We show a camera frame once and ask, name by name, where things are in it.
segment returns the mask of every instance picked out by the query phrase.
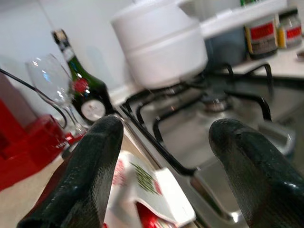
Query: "kitchen counter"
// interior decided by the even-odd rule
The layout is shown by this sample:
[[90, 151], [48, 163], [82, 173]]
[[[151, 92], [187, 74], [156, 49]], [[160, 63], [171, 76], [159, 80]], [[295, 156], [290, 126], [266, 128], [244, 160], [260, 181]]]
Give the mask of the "kitchen counter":
[[[295, 48], [286, 50], [279, 49], [277, 54], [273, 56], [260, 60], [246, 61], [233, 67], [233, 71], [238, 74], [243, 74], [262, 63], [269, 63], [274, 76], [304, 78], [304, 60], [298, 59], [296, 55], [297, 52], [303, 49], [304, 42], [302, 45]], [[259, 75], [266, 75], [264, 69], [260, 69], [256, 71], [256, 73]]]
[[[122, 150], [130, 151], [140, 159], [149, 163], [148, 159], [138, 150], [125, 131]], [[0, 228], [15, 228], [17, 223], [32, 209], [48, 180], [63, 162], [58, 156], [40, 172], [16, 183], [0, 192]]]

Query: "gas stove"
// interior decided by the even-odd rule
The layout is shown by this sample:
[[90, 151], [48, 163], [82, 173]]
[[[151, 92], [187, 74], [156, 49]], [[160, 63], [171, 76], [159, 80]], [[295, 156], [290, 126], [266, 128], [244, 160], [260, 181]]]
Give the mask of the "gas stove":
[[[209, 128], [232, 118], [259, 129], [274, 122], [296, 133], [286, 158], [304, 173], [304, 80], [277, 78], [268, 64], [246, 74], [205, 71], [178, 85], [144, 90], [117, 108], [149, 156], [168, 167], [206, 228], [246, 228], [226, 174], [209, 145]], [[255, 71], [265, 68], [267, 76]]]

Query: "wine glass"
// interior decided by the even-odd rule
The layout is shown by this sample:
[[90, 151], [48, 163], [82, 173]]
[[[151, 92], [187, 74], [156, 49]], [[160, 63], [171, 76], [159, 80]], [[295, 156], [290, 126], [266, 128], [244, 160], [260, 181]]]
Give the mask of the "wine glass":
[[86, 133], [86, 128], [78, 123], [71, 111], [74, 98], [72, 79], [60, 62], [52, 55], [37, 57], [26, 63], [31, 81], [39, 96], [49, 104], [63, 108], [74, 124], [75, 136]]

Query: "jar lid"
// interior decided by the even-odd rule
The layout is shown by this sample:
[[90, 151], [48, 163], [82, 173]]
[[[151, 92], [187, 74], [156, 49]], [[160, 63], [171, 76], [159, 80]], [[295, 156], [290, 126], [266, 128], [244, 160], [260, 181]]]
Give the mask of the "jar lid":
[[279, 19], [282, 20], [282, 19], [288, 18], [293, 15], [297, 15], [297, 14], [298, 14], [298, 8], [292, 8], [292, 9], [289, 9], [289, 10], [285, 11], [284, 13], [280, 14]]

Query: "white pot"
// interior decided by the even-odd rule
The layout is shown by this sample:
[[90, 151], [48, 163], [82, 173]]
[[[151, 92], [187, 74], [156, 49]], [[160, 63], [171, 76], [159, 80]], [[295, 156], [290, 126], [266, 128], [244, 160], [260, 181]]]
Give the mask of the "white pot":
[[287, 0], [265, 0], [199, 23], [192, 0], [143, 0], [117, 13], [112, 26], [133, 77], [147, 89], [179, 83], [204, 69], [204, 39], [276, 13]]

